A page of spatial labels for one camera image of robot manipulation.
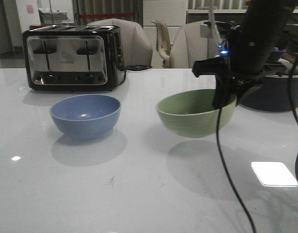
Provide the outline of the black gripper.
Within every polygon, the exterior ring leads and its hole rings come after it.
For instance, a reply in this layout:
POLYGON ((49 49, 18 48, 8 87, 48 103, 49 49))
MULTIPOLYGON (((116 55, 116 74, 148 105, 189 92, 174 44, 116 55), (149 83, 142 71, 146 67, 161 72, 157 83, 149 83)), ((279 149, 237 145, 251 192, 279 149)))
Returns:
POLYGON ((278 42, 285 23, 260 23, 254 29, 242 24, 230 30, 227 48, 219 51, 219 56, 195 61, 192 72, 200 75, 215 75, 215 92, 212 106, 215 109, 229 104, 231 79, 244 79, 236 87, 236 106, 257 91, 263 76, 282 75, 286 67, 280 62, 268 61, 269 55, 278 42))

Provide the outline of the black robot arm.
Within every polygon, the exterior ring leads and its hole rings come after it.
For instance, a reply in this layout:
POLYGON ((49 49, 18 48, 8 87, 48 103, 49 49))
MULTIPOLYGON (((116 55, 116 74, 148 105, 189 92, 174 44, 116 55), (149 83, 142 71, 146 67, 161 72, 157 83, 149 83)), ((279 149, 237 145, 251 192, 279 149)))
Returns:
POLYGON ((226 105, 231 95, 240 100, 261 85, 262 77, 285 71, 282 63, 270 61, 269 56, 278 44, 298 42, 298 25, 287 23, 297 6, 298 0, 253 0, 241 24, 216 22, 209 11, 201 35, 208 33, 214 39, 218 56, 195 61, 192 72, 196 77, 215 75, 215 109, 226 105))

